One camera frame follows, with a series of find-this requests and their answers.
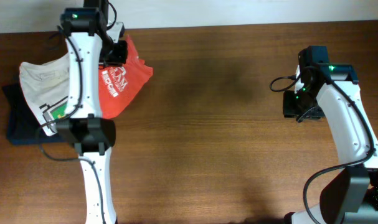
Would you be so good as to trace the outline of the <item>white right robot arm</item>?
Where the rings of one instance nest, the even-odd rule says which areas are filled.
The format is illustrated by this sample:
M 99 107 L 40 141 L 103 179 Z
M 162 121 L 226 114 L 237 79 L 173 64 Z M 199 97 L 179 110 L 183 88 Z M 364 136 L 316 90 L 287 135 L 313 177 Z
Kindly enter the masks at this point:
M 331 63 L 325 46 L 298 54 L 293 84 L 283 89 L 283 115 L 297 122 L 326 118 L 339 164 L 313 174 L 302 212 L 285 223 L 378 223 L 378 140 L 361 100 L 355 69 Z

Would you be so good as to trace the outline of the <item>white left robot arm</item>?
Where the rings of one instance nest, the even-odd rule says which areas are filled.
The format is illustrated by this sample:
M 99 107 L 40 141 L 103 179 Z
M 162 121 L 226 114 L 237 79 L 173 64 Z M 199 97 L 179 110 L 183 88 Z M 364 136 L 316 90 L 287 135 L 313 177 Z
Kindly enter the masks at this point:
M 84 1 L 66 8 L 60 17 L 69 55 L 69 95 L 66 117 L 56 124 L 58 134 L 76 151 L 87 205 L 86 223 L 118 221 L 111 196 L 110 160 L 116 141 L 114 121 L 100 106 L 100 65 L 126 62 L 127 44 L 119 38 L 124 26 L 108 21 L 110 2 Z

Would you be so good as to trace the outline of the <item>orange soccer t-shirt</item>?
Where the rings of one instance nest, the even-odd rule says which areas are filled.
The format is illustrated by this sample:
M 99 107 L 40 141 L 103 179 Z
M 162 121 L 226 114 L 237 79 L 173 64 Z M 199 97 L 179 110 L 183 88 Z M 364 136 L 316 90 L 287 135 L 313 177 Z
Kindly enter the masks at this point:
M 126 63 L 98 70 L 98 90 L 102 117 L 113 119 L 133 101 L 144 84 L 153 76 L 153 68 L 139 58 L 133 39 L 126 38 Z

